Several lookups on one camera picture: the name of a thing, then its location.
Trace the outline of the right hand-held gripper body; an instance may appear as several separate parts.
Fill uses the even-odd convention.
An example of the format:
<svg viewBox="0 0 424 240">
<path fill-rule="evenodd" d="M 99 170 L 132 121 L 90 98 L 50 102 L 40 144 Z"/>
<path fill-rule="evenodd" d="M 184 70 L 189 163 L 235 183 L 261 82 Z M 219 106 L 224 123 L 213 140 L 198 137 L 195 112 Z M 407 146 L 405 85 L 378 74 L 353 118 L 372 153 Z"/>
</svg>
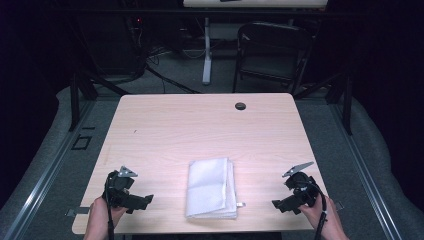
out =
<svg viewBox="0 0 424 240">
<path fill-rule="evenodd" d="M 311 165 L 312 162 L 295 165 L 282 175 L 282 177 L 287 177 L 285 181 L 287 188 L 293 191 L 291 196 L 283 200 L 283 207 L 299 207 L 304 204 L 313 206 L 315 204 L 319 187 L 312 176 L 303 172 L 303 169 Z"/>
</svg>

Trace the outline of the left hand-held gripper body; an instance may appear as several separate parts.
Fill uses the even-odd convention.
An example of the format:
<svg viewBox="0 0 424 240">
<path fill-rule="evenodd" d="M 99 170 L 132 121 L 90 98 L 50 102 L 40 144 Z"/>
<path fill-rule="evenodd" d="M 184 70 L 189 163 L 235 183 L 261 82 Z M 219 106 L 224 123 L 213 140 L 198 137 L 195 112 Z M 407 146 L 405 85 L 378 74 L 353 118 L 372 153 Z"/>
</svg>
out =
<svg viewBox="0 0 424 240">
<path fill-rule="evenodd" d="M 136 195 L 131 195 L 129 189 L 134 183 L 134 177 L 138 174 L 122 166 L 120 170 L 110 172 L 105 181 L 104 199 L 109 208 L 132 207 L 135 204 Z"/>
</svg>

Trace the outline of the white mesh laundry bag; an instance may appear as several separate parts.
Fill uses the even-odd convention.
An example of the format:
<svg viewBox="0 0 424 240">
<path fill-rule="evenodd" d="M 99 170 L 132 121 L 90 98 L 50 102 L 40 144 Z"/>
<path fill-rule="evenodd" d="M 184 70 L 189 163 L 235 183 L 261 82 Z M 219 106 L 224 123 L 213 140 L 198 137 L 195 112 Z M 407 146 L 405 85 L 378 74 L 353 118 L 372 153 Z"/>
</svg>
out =
<svg viewBox="0 0 424 240">
<path fill-rule="evenodd" d="M 236 219 L 234 164 L 229 158 L 192 161 L 189 164 L 185 216 L 191 219 Z"/>
</svg>

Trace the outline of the person's right hand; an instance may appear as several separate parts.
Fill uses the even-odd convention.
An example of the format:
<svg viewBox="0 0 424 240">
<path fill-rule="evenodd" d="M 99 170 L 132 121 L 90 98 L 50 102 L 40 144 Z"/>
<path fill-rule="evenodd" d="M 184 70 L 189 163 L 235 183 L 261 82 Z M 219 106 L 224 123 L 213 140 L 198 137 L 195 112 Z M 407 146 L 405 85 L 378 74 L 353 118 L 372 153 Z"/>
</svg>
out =
<svg viewBox="0 0 424 240">
<path fill-rule="evenodd" d="M 339 228 L 340 220 L 335 210 L 334 202 L 328 197 L 325 197 L 326 202 L 326 221 L 323 225 L 322 234 L 330 235 L 332 232 L 336 232 Z M 314 229 L 318 228 L 321 214 L 323 213 L 322 198 L 317 197 L 315 204 L 312 207 L 308 205 L 301 205 L 299 210 L 306 216 L 309 223 Z"/>
</svg>

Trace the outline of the person's left hand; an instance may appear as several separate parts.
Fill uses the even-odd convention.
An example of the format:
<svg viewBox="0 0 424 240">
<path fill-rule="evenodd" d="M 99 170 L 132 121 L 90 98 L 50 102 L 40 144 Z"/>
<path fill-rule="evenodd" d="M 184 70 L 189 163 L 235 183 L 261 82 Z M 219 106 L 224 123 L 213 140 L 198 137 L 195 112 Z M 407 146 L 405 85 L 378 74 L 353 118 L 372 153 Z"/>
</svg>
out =
<svg viewBox="0 0 424 240">
<path fill-rule="evenodd" d="M 117 207 L 111 209 L 111 216 L 114 226 L 117 226 L 119 220 L 126 212 L 126 208 Z M 90 206 L 89 220 L 87 223 L 87 230 L 89 229 L 104 229 L 108 230 L 108 208 L 106 201 L 102 197 L 96 198 Z"/>
</svg>

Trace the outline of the dark equipment with red light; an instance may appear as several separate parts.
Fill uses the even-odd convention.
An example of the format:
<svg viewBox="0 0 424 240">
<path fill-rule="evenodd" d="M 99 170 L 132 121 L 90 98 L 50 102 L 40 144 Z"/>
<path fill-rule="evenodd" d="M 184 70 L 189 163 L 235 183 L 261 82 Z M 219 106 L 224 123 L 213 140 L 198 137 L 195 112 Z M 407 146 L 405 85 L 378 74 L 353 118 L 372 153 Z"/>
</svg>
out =
<svg viewBox="0 0 424 240">
<path fill-rule="evenodd" d="M 101 75 L 139 78 L 145 59 L 135 44 L 135 31 L 123 16 L 83 15 L 78 18 L 83 38 Z"/>
</svg>

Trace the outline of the white table leg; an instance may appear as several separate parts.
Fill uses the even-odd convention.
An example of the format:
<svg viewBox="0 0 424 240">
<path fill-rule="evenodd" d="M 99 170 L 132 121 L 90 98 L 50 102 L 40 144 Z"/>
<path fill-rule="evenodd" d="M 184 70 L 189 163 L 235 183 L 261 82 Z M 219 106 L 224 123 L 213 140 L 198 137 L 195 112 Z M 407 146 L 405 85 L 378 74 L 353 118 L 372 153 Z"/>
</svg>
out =
<svg viewBox="0 0 424 240">
<path fill-rule="evenodd" d="M 210 24 L 209 24 L 208 18 L 206 18 L 204 22 L 204 40 L 205 40 L 205 59 L 204 59 L 202 83 L 204 85 L 209 85 L 211 83 L 212 58 L 211 58 L 211 42 L 210 42 Z"/>
</svg>

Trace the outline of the black folding chair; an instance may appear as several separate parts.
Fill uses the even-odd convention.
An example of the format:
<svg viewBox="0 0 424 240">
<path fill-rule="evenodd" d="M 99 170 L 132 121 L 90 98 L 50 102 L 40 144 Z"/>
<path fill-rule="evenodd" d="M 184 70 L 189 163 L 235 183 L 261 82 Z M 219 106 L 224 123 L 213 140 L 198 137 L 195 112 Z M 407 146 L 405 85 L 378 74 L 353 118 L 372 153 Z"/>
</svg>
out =
<svg viewBox="0 0 424 240">
<path fill-rule="evenodd" d="M 270 22 L 250 22 L 237 33 L 232 92 L 244 76 L 279 82 L 294 94 L 309 59 L 313 36 L 303 28 Z"/>
</svg>

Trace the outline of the aluminium floor rail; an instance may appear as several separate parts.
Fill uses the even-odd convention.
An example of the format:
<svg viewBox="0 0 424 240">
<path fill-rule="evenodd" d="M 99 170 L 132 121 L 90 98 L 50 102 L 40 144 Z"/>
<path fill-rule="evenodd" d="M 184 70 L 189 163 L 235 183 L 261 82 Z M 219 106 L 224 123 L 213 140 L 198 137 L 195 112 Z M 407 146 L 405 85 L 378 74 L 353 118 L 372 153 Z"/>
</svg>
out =
<svg viewBox="0 0 424 240">
<path fill-rule="evenodd" d="M 82 105 L 81 120 L 68 130 L 68 107 L 52 128 L 18 189 L 0 211 L 0 240 L 82 240 L 72 231 L 102 141 L 99 106 Z"/>
<path fill-rule="evenodd" d="M 381 225 L 381 228 L 387 240 L 403 240 L 399 229 L 393 221 L 387 204 L 383 199 L 377 185 L 364 161 L 356 141 L 352 135 L 349 135 L 342 122 L 342 112 L 337 105 L 329 105 L 329 109 L 333 115 L 339 131 L 347 142 L 351 154 L 353 155 L 353 165 L 359 176 L 361 184 L 366 192 L 374 213 Z"/>
</svg>

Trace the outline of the black metal stand frame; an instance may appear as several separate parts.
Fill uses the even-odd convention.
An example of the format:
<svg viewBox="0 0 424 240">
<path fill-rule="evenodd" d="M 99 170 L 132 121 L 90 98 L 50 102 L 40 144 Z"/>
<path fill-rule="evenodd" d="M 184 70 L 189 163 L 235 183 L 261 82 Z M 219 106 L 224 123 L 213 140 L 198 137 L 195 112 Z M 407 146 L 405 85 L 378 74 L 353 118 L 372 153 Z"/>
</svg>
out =
<svg viewBox="0 0 424 240">
<path fill-rule="evenodd" d="M 94 88 L 94 84 L 100 84 L 119 96 L 127 95 L 128 92 L 115 86 L 113 83 L 96 75 L 88 70 L 79 70 L 73 74 L 70 79 L 70 96 L 71 96 L 71 124 L 69 131 L 72 132 L 80 121 L 80 97 L 82 93 L 84 98 L 89 101 L 94 101 L 98 97 L 98 92 Z"/>
<path fill-rule="evenodd" d="M 353 81 L 348 73 L 336 73 L 333 76 L 312 84 L 306 90 L 302 90 L 294 95 L 295 99 L 303 99 L 319 89 L 329 86 L 330 89 L 326 93 L 324 99 L 327 104 L 337 104 L 342 101 L 342 126 L 348 135 L 352 134 L 351 130 L 351 110 L 352 110 L 352 87 Z"/>
</svg>

